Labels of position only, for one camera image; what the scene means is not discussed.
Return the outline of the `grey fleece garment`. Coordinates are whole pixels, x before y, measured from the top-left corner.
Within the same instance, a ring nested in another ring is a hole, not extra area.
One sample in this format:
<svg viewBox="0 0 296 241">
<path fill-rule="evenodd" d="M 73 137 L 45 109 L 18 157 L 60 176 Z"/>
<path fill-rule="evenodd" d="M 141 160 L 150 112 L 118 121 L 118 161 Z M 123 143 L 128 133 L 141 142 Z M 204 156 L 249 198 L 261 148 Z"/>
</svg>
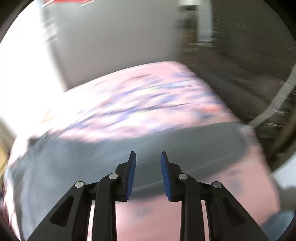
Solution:
<svg viewBox="0 0 296 241">
<path fill-rule="evenodd" d="M 46 214 L 77 181 L 99 181 L 137 155 L 132 199 L 152 198 L 164 191 L 161 154 L 197 180 L 237 163 L 247 140 L 237 123 L 216 123 L 163 130 L 137 138 L 85 142 L 45 134 L 8 170 L 13 185 L 18 228 L 27 240 Z"/>
</svg>

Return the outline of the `black metal rack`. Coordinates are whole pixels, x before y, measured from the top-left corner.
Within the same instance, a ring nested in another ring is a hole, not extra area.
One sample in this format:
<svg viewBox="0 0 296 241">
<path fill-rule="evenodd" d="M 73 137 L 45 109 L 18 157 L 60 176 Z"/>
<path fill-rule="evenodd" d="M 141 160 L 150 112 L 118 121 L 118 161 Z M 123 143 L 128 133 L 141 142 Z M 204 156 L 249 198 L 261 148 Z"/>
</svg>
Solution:
<svg viewBox="0 0 296 241">
<path fill-rule="evenodd" d="M 249 123 L 271 170 L 283 165 L 295 151 L 295 66 L 268 108 Z"/>
</svg>

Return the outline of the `pink floral bed sheet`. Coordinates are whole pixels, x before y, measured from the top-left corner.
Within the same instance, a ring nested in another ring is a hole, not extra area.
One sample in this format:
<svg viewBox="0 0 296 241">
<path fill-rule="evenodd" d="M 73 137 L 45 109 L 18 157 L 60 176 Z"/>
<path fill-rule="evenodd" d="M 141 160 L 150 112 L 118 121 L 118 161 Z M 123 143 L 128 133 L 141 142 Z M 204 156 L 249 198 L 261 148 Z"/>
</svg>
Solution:
<svg viewBox="0 0 296 241">
<path fill-rule="evenodd" d="M 247 140 L 237 163 L 198 181 L 220 181 L 259 224 L 280 209 L 254 130 L 242 124 L 208 84 L 177 62 L 123 69 L 64 93 L 21 92 L 13 109 L 20 128 L 4 178 L 4 211 L 21 238 L 9 168 L 45 134 L 85 142 L 137 138 L 163 130 L 237 123 Z M 165 192 L 116 206 L 119 240 L 178 240 L 180 203 Z"/>
</svg>

